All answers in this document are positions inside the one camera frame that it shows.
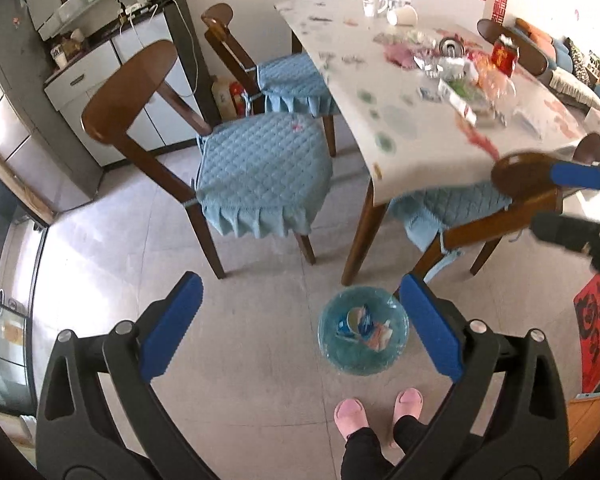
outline chair backrest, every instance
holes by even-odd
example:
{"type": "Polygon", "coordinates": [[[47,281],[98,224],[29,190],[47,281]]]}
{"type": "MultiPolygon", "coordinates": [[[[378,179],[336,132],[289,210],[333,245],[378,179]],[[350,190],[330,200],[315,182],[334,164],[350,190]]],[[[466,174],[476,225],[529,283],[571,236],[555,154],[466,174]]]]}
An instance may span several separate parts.
{"type": "Polygon", "coordinates": [[[211,126],[164,81],[177,59],[171,41],[156,41],[142,49],[91,98],[82,112],[82,126],[92,139],[114,146],[158,186],[184,203],[195,198],[195,191],[127,134],[155,92],[201,136],[211,133],[211,126]]]}
{"type": "Polygon", "coordinates": [[[256,82],[256,63],[231,34],[229,23],[233,17],[234,10],[229,4],[215,4],[200,16],[207,26],[205,38],[211,48],[244,87],[249,97],[255,98],[260,92],[256,82]]]}
{"type": "Polygon", "coordinates": [[[488,19],[479,20],[476,27],[480,35],[491,44],[494,44],[501,34],[511,38],[520,51],[520,65],[531,75],[538,77],[546,71],[548,67],[546,56],[533,46],[528,38],[523,39],[519,34],[488,19]]]}
{"type": "MultiPolygon", "coordinates": [[[[495,188],[514,200],[540,195],[558,186],[551,180],[551,166],[560,160],[550,153],[511,153],[498,160],[491,170],[495,188]]],[[[573,153],[573,161],[592,164],[600,161],[600,135],[582,138],[573,153]]]]}

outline blue gripper pad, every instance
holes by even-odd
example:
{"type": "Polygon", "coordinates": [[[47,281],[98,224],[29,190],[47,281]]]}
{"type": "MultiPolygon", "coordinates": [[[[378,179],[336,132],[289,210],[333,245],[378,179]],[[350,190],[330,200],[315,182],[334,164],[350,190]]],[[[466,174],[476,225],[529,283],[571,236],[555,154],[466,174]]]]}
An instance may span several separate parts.
{"type": "Polygon", "coordinates": [[[410,274],[400,283],[400,303],[413,322],[438,373],[456,382],[462,376],[461,342],[434,304],[436,298],[410,274]]]}
{"type": "Polygon", "coordinates": [[[600,189],[600,168],[572,162],[556,162],[551,167],[551,180],[563,187],[600,189]]]}
{"type": "Polygon", "coordinates": [[[165,371],[202,304],[202,279],[193,272],[172,298],[140,348],[140,375],[145,382],[165,371]]]}

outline orange pillow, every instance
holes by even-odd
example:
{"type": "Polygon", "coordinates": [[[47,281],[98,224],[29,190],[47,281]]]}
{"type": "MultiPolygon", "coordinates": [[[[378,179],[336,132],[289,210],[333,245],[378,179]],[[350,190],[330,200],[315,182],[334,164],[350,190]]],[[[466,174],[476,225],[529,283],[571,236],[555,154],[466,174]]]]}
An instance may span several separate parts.
{"type": "Polygon", "coordinates": [[[554,46],[551,44],[551,41],[547,41],[545,40],[545,38],[542,38],[541,36],[538,36],[536,33],[532,32],[529,35],[529,39],[531,41],[533,41],[540,50],[542,50],[546,56],[555,61],[555,48],[554,46]]]}
{"type": "Polygon", "coordinates": [[[546,40],[549,43],[551,43],[552,38],[551,38],[551,36],[549,34],[547,34],[544,30],[541,30],[541,29],[539,29],[539,28],[531,25],[531,23],[526,22],[522,18],[516,18],[516,25],[519,28],[521,28],[522,30],[526,30],[526,34],[529,37],[531,36],[531,34],[536,34],[540,38],[543,38],[544,40],[546,40]]]}

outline countertop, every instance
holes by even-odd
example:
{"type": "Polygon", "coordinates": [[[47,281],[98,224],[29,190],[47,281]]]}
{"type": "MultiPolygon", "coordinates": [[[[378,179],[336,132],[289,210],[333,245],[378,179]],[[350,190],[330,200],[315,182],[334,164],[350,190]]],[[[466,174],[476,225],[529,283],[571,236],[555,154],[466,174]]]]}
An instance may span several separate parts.
{"type": "MultiPolygon", "coordinates": [[[[161,12],[163,12],[165,7],[167,7],[169,5],[173,5],[173,2],[171,0],[152,0],[149,3],[148,7],[145,7],[145,8],[150,8],[151,6],[153,6],[155,4],[158,4],[158,10],[155,11],[155,14],[160,14],[161,12]]],[[[151,12],[145,12],[143,14],[134,14],[134,17],[133,17],[134,25],[137,25],[138,23],[142,23],[145,20],[150,19],[153,13],[154,12],[151,11],[151,12]]],[[[65,66],[63,69],[59,69],[59,68],[56,69],[56,71],[53,72],[52,75],[49,76],[49,78],[47,78],[45,80],[44,88],[46,88],[49,84],[51,84],[53,81],[55,81],[55,79],[59,75],[61,75],[69,67],[73,66],[77,61],[80,61],[83,57],[87,56],[90,52],[97,49],[102,44],[107,43],[107,41],[110,41],[115,36],[121,34],[125,30],[129,30],[130,28],[131,28],[131,24],[127,21],[122,26],[122,30],[121,30],[120,22],[116,19],[116,20],[113,20],[112,22],[107,23],[107,25],[105,25],[104,27],[100,28],[99,30],[97,30],[96,32],[91,34],[88,38],[86,38],[86,42],[89,46],[85,50],[81,51],[80,54],[77,54],[76,56],[72,57],[71,60],[69,61],[69,63],[67,64],[67,66],[65,66]]]]}

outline pink slipper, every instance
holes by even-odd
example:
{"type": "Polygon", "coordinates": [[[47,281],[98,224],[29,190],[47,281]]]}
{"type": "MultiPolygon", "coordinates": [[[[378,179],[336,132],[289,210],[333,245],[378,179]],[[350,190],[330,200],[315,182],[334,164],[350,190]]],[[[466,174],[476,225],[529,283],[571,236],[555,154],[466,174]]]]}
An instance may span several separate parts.
{"type": "Polygon", "coordinates": [[[333,419],[345,440],[357,430],[369,427],[365,407],[357,399],[345,399],[340,402],[333,412],[333,419]]]}
{"type": "Polygon", "coordinates": [[[422,394],[416,388],[407,388],[401,391],[395,399],[394,405],[394,423],[391,425],[391,435],[389,438],[390,447],[398,447],[394,440],[394,426],[405,415],[420,418],[422,412],[423,399],[422,394]]]}

